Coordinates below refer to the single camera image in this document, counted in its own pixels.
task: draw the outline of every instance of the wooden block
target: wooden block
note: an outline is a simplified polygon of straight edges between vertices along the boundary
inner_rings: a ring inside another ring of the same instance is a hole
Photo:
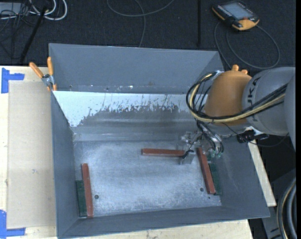
[[[160,156],[160,157],[182,157],[185,154],[184,150],[174,149],[141,149],[143,156]]]
[[[92,218],[94,217],[94,206],[93,206],[93,198],[92,198],[90,171],[89,171],[89,166],[86,163],[82,164],[82,175],[83,175],[84,188],[85,188],[87,218]]]
[[[202,148],[197,148],[197,154],[198,154],[201,171],[202,171],[203,178],[204,178],[206,191],[208,192],[208,194],[215,194],[216,192],[215,192],[215,188],[214,188],[214,183],[213,183],[210,167],[209,167],[206,155],[204,155],[202,152]]]

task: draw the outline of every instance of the green block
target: green block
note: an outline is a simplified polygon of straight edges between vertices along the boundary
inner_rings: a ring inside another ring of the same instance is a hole
[[[215,188],[215,195],[222,195],[222,189],[220,186],[220,181],[219,181],[219,176],[218,172],[216,169],[216,165],[214,163],[209,164],[211,175],[212,175],[212,180],[214,183],[214,188]]]
[[[80,217],[87,217],[84,181],[76,180],[75,182],[76,182],[77,202],[79,206]]]

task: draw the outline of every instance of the orange handle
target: orange handle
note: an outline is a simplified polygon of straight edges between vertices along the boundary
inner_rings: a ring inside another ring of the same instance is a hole
[[[53,64],[52,64],[51,57],[47,58],[47,67],[49,69],[49,75],[53,75],[54,74],[54,70],[53,70]]]
[[[40,78],[42,78],[44,76],[44,74],[42,73],[42,71],[37,67],[36,64],[34,64],[33,62],[29,63],[29,66],[33,69],[33,71],[36,73],[36,75]]]

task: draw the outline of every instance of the yellow cable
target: yellow cable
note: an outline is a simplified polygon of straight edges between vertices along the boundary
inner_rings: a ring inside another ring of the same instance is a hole
[[[199,88],[199,86],[200,86],[200,83],[198,83],[198,84],[195,86],[194,90],[193,90],[192,93],[191,93],[190,100],[189,100],[189,103],[190,103],[190,107],[191,107],[191,108],[193,108],[193,107],[192,107],[192,101],[193,101],[195,92],[198,90],[198,88]],[[255,109],[253,109],[253,110],[251,110],[251,111],[248,111],[248,112],[245,112],[245,113],[243,113],[243,114],[240,114],[240,115],[237,115],[237,116],[234,116],[234,117],[230,117],[230,118],[227,118],[227,119],[214,119],[214,120],[213,120],[213,119],[204,119],[204,118],[198,116],[197,114],[195,114],[193,111],[190,111],[190,112],[191,112],[191,114],[192,114],[197,120],[202,121],[202,122],[226,123],[226,122],[230,122],[230,121],[234,121],[234,120],[243,119],[243,118],[245,118],[245,117],[247,117],[247,116],[250,116],[250,115],[255,114],[255,113],[259,112],[259,111],[262,111],[262,110],[264,110],[265,108],[267,108],[267,107],[273,105],[274,103],[276,103],[277,101],[279,101],[280,99],[282,99],[284,96],[285,96],[285,94],[282,94],[282,95],[280,95],[279,97],[273,99],[272,101],[269,101],[269,102],[267,102],[267,103],[265,103],[265,104],[259,106],[258,108],[255,108]]]

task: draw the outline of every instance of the metal stand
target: metal stand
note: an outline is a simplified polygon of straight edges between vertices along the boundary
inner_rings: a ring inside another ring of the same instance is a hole
[[[49,4],[50,4],[50,0],[45,0],[45,4],[44,4],[42,12],[41,12],[41,14],[39,16],[39,19],[37,20],[36,25],[35,25],[35,27],[34,27],[34,29],[32,31],[32,34],[30,35],[30,37],[29,37],[29,39],[28,39],[28,41],[27,41],[27,43],[26,43],[26,45],[25,45],[25,47],[24,47],[24,49],[22,51],[21,58],[20,58],[20,64],[23,64],[23,62],[24,62],[26,54],[29,51],[29,48],[30,48],[30,46],[32,44],[32,41],[33,41],[33,39],[34,39],[34,37],[36,35],[36,32],[37,32],[37,30],[38,30],[38,28],[39,28],[39,26],[40,26],[40,24],[41,24],[41,22],[43,20],[44,14],[45,14],[45,12],[46,12]]]

